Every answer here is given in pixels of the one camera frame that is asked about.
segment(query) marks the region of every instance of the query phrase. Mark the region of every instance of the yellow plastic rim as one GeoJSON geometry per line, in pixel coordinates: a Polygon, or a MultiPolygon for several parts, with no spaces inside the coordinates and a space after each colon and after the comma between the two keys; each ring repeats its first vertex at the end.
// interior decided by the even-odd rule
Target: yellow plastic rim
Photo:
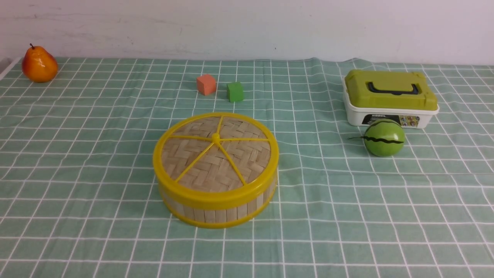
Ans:
{"type": "Polygon", "coordinates": [[[253,213],[248,214],[248,215],[246,215],[246,216],[244,216],[244,217],[242,217],[240,219],[237,219],[237,220],[233,220],[233,221],[229,221],[229,222],[222,222],[222,223],[206,223],[206,222],[199,222],[199,221],[191,220],[190,218],[186,218],[185,216],[183,216],[181,214],[178,214],[172,208],[172,206],[170,206],[166,202],[165,197],[163,196],[163,194],[161,192],[160,192],[160,194],[161,194],[161,197],[163,199],[163,203],[165,204],[165,206],[179,220],[181,220],[181,221],[183,221],[183,222],[185,222],[187,224],[190,224],[192,226],[199,227],[199,228],[205,228],[205,229],[225,229],[225,228],[230,228],[230,227],[233,227],[233,226],[237,226],[237,225],[243,224],[243,223],[249,221],[250,219],[256,217],[259,213],[261,213],[269,205],[269,203],[271,202],[271,199],[273,199],[273,196],[275,195],[275,192],[276,192],[276,188],[277,187],[278,186],[275,185],[275,187],[273,189],[273,192],[271,192],[271,194],[269,195],[268,200],[264,204],[262,204],[262,206],[259,207],[253,213]]]}
{"type": "Polygon", "coordinates": [[[273,181],[273,178],[275,178],[276,175],[276,169],[278,167],[278,160],[279,160],[279,149],[278,149],[278,143],[274,137],[274,135],[271,133],[271,131],[265,127],[263,124],[260,122],[244,116],[244,115],[239,115],[235,113],[226,113],[226,112],[215,112],[215,113],[207,113],[207,114],[202,114],[202,115],[197,115],[191,118],[188,118],[186,120],[183,120],[173,127],[171,127],[168,131],[163,134],[163,136],[158,140],[158,143],[156,144],[154,153],[153,153],[153,167],[155,170],[156,177],[159,181],[159,185],[162,186],[165,189],[165,192],[169,195],[169,197],[176,202],[179,202],[183,205],[193,207],[196,209],[204,209],[204,210],[222,210],[222,209],[229,209],[232,207],[238,207],[244,204],[247,204],[253,199],[256,199],[260,194],[262,194],[267,188],[271,185],[271,182],[273,181]],[[266,136],[267,139],[258,139],[258,138],[227,138],[227,139],[221,139],[218,137],[212,137],[212,138],[201,138],[201,137],[194,137],[194,136],[173,136],[172,134],[175,133],[177,129],[180,127],[189,124],[193,121],[202,119],[202,118],[209,118],[209,117],[220,117],[220,122],[218,124],[218,129],[217,133],[219,131],[219,128],[221,127],[221,122],[224,117],[231,117],[231,118],[237,118],[239,120],[248,122],[257,128],[259,128],[266,136]],[[224,148],[219,144],[222,141],[225,140],[266,140],[269,142],[270,147],[271,147],[271,157],[269,159],[268,165],[264,169],[264,171],[249,184],[246,184],[244,181],[244,178],[242,175],[239,175],[239,178],[241,181],[244,183],[243,187],[234,189],[232,191],[226,191],[226,192],[203,192],[203,191],[195,191],[190,188],[187,188],[181,184],[179,184],[177,181],[178,180],[173,180],[165,171],[163,168],[162,164],[162,158],[161,154],[163,151],[163,147],[166,143],[166,140],[168,138],[188,138],[188,139],[202,139],[202,140],[207,140],[210,141],[211,144],[209,147],[211,147],[213,144],[217,144],[220,146],[221,151],[227,159],[230,161],[230,164],[232,165],[233,169],[237,174],[239,174],[239,171],[233,161],[231,160],[230,156],[224,151],[224,148]]]}

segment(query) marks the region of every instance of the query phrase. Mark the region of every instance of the green lid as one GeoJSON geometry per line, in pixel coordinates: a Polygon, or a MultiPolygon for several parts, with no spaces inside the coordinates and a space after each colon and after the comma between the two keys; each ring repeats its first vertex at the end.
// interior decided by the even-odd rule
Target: green lid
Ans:
{"type": "Polygon", "coordinates": [[[437,110],[437,98],[419,72],[351,70],[345,77],[353,106],[437,110]]]}

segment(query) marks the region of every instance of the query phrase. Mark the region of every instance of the toy watermelon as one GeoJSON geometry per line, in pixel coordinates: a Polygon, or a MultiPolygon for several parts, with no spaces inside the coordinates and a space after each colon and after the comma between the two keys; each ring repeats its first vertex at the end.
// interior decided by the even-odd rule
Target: toy watermelon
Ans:
{"type": "Polygon", "coordinates": [[[374,121],[367,127],[364,136],[355,138],[364,139],[367,150],[381,157],[397,154],[405,144],[403,128],[397,122],[388,119],[374,121]]]}

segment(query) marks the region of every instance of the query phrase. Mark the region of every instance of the white wall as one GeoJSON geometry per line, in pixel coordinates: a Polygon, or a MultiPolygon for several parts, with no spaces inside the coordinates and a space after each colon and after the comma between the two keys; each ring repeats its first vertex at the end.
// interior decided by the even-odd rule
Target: white wall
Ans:
{"type": "Polygon", "coordinates": [[[0,56],[494,64],[494,0],[4,0],[0,56]]]}

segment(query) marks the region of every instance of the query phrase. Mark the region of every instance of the cube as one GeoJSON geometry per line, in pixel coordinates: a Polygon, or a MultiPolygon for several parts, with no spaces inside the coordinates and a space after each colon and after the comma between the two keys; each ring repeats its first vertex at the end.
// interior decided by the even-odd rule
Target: cube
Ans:
{"type": "Polygon", "coordinates": [[[228,84],[226,86],[226,96],[230,102],[244,100],[244,88],[242,88],[242,83],[233,82],[228,84]]]}
{"type": "Polygon", "coordinates": [[[197,77],[197,90],[203,95],[214,93],[216,91],[216,80],[211,74],[197,77]]]}

